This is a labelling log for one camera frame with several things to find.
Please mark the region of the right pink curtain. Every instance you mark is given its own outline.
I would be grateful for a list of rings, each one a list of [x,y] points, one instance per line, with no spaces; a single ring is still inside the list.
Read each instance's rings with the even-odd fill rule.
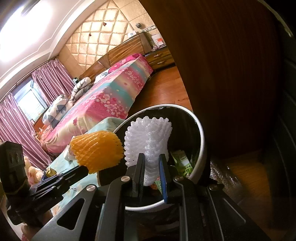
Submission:
[[[31,76],[48,105],[60,95],[70,96],[74,87],[72,77],[57,58],[34,70]]]

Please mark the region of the bed with pink sheet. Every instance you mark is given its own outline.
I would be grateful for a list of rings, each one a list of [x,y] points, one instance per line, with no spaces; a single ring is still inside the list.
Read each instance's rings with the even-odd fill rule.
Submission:
[[[85,134],[107,117],[125,119],[153,70],[144,56],[129,56],[93,85],[41,138],[50,153],[63,152],[72,137]]]

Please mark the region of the white orange bag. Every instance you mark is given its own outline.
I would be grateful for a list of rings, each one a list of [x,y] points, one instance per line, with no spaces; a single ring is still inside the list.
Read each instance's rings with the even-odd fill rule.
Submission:
[[[161,48],[163,46],[166,45],[163,37],[161,36],[161,34],[155,34],[155,35],[152,35],[152,40],[154,42],[154,44],[158,47],[158,48]]]

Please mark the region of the pink pillow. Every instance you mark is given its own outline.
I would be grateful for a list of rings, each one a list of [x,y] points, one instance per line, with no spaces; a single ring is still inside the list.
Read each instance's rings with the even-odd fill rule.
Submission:
[[[130,61],[133,61],[133,60],[137,59],[139,56],[141,56],[140,53],[134,53],[134,54],[132,54],[130,56],[127,56],[126,58],[118,61],[113,66],[111,66],[109,68],[109,70],[108,70],[108,73],[110,74],[110,73],[114,72],[116,69],[118,69],[119,67],[121,67],[123,64],[128,63]]]

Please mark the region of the folded striped quilt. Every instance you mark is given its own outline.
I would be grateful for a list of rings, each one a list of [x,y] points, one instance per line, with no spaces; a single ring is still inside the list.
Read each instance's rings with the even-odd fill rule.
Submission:
[[[89,77],[85,77],[80,80],[73,88],[70,101],[74,104],[79,100],[88,90],[93,86],[93,83]]]

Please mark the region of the white pillow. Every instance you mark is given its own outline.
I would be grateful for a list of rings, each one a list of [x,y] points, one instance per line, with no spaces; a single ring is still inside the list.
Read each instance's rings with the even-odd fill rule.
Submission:
[[[106,77],[108,74],[109,74],[109,69],[107,69],[107,70],[105,70],[104,72],[100,73],[99,75],[97,75],[97,76],[95,77],[95,82],[94,82],[94,83],[99,82],[99,81],[102,80],[104,77]]]

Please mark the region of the left pink curtain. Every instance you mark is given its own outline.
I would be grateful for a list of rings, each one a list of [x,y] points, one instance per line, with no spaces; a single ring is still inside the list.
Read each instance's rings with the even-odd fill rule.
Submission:
[[[14,96],[9,93],[1,102],[1,140],[21,144],[23,154],[41,170],[51,164],[50,156],[36,139],[36,133]]]

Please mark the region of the pink curtain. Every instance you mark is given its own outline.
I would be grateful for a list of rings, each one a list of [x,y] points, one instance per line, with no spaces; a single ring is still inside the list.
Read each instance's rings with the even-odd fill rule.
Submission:
[[[60,95],[70,96],[74,87],[72,77],[57,58],[34,70],[31,76],[48,105]]]
[[[14,96],[9,93],[1,102],[1,140],[21,144],[23,154],[41,170],[51,164],[50,156],[36,139],[36,133]]]

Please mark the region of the folded heart-print quilt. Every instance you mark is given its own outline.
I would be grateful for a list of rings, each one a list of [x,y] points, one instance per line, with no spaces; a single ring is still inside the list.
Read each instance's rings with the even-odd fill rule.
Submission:
[[[54,129],[72,106],[73,100],[70,100],[65,95],[58,96],[44,113],[43,124]]]

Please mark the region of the white foam fruit net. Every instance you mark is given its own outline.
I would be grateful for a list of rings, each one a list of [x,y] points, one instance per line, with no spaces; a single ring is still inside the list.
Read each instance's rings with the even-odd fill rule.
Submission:
[[[159,156],[169,159],[168,140],[172,132],[168,118],[137,118],[125,132],[124,155],[126,166],[137,164],[138,155],[145,156],[144,186],[152,185],[159,177]]]

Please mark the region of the green juice carton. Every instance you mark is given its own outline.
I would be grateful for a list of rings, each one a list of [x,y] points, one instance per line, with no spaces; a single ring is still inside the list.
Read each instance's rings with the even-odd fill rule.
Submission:
[[[175,167],[180,176],[189,178],[193,171],[192,164],[187,158],[184,151],[179,150],[171,153],[173,160],[175,161]]]

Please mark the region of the yellow-green snack packet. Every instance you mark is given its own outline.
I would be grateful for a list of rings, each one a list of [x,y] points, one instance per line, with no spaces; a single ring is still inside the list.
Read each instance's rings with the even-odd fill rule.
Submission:
[[[57,172],[56,170],[48,167],[44,172],[43,172],[43,176],[42,176],[42,180],[46,180],[54,175],[56,175]]]

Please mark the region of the wooden nightstand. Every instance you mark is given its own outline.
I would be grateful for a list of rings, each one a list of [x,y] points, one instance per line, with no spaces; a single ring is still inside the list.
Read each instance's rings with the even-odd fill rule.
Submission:
[[[151,51],[144,57],[153,71],[159,71],[175,64],[173,56],[167,46],[157,49],[156,51]]]

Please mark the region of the wooden headboard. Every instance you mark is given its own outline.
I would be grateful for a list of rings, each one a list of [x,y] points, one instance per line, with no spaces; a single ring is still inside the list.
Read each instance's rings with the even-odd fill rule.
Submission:
[[[152,45],[146,33],[139,33],[134,37],[124,41],[120,45],[109,50],[105,55],[95,61],[83,74],[78,78],[79,80],[89,77],[94,80],[95,77],[112,67],[118,61],[135,53],[142,55],[149,53],[152,50]]]

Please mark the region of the orange foam fruit net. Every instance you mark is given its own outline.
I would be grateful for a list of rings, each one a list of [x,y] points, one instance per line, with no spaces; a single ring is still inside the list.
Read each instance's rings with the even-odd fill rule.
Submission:
[[[87,167],[89,174],[118,165],[125,151],[118,136],[109,131],[74,137],[70,148],[78,165]]]

